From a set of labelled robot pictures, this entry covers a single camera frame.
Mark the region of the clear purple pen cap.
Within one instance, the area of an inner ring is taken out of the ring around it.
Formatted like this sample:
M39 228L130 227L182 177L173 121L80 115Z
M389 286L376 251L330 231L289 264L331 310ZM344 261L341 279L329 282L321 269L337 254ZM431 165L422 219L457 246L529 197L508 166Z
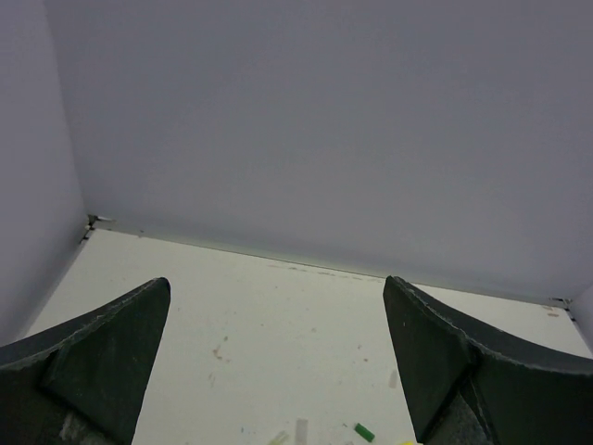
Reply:
M296 420L295 444L296 445L307 445L308 444L308 433L309 433L309 420L298 418Z

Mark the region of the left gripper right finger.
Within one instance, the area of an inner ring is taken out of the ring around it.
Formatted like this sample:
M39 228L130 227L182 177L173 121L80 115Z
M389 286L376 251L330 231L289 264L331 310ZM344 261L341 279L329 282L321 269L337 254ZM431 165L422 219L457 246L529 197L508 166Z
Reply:
M422 444L589 444L592 361L506 333L389 276L385 313Z

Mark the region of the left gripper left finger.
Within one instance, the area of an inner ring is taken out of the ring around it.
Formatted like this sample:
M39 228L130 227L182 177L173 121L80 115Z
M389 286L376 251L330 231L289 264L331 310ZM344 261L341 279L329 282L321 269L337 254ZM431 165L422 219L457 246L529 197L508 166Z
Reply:
M2 443L132 443L169 308L159 277L3 346Z

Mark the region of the green marker cap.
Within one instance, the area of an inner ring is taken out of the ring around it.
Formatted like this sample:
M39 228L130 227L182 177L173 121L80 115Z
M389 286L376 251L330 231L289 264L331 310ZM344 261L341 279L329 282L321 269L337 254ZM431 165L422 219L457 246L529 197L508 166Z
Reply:
M362 425L361 423L356 423L354 426L354 431L365 441L373 443L375 434L366 426Z

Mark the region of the clear orange highlighter cap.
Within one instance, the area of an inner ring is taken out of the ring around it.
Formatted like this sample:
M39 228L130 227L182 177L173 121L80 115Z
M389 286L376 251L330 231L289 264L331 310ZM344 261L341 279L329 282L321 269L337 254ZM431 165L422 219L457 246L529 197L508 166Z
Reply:
M398 374L397 374L397 370L394 370L391 373L391 376L389 378L389 387L395 388L397 386L397 382L398 382Z

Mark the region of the clear yellow highlighter cap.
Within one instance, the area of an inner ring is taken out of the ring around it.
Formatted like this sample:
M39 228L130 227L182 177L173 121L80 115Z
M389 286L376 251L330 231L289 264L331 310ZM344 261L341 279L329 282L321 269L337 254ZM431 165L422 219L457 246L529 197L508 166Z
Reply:
M268 442L268 445L284 445L288 440L289 435L285 431L280 431Z

